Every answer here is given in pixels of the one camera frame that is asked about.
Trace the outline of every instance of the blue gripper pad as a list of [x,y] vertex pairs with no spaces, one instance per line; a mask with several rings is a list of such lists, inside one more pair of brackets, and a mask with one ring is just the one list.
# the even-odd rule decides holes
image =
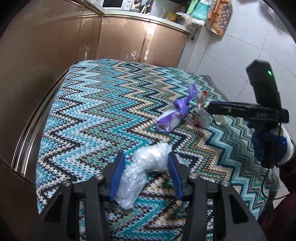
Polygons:
[[178,173],[177,167],[173,161],[171,153],[168,154],[168,170],[170,173],[170,177],[173,181],[175,194],[177,195],[179,200],[182,200],[184,198],[184,193],[182,190],[182,181]]
[[122,153],[120,156],[120,154],[118,154],[118,156],[115,159],[115,163],[118,162],[117,167],[114,171],[114,174],[112,176],[111,182],[110,182],[110,192],[109,192],[109,198],[110,200],[113,200],[113,198],[115,197],[119,184],[120,184],[120,180],[121,180],[121,176],[124,170],[124,166],[125,166],[125,162],[126,162],[126,157],[125,155]]

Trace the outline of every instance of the work glove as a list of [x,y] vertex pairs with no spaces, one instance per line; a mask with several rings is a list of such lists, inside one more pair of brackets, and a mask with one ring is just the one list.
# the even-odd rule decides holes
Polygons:
[[[253,125],[248,122],[247,126],[252,129]],[[278,126],[270,131],[265,131],[264,133],[257,133],[254,131],[252,135],[252,144],[256,159],[261,162],[264,156],[264,143],[275,142],[277,147],[275,147],[273,153],[273,161],[276,166],[282,166],[287,163],[294,155],[295,145],[291,142],[291,139],[287,131],[281,127],[280,135]]]

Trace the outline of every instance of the microwave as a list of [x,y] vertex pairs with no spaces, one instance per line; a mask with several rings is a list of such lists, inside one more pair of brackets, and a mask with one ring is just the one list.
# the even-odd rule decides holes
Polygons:
[[129,11],[133,5],[133,0],[99,0],[104,8]]

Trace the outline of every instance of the maroon clothing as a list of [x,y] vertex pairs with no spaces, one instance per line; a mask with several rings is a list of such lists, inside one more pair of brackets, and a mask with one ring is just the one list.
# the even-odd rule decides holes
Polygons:
[[279,168],[279,176],[291,193],[260,222],[268,241],[296,240],[296,154]]

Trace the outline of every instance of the bolt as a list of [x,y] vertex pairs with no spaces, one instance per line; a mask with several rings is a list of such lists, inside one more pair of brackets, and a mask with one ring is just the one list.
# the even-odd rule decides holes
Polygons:
[[96,175],[96,179],[98,179],[98,180],[101,180],[101,179],[103,179],[103,178],[104,178],[104,175],[101,174],[101,173],[98,173],[98,174]]
[[227,181],[227,180],[223,180],[223,181],[221,182],[221,184],[222,184],[224,187],[228,187],[228,186],[230,185],[230,182]]
[[190,173],[189,174],[189,178],[196,179],[197,178],[197,175],[195,173]]
[[71,185],[71,182],[69,180],[66,180],[66,181],[63,182],[63,185],[68,187],[68,186]]

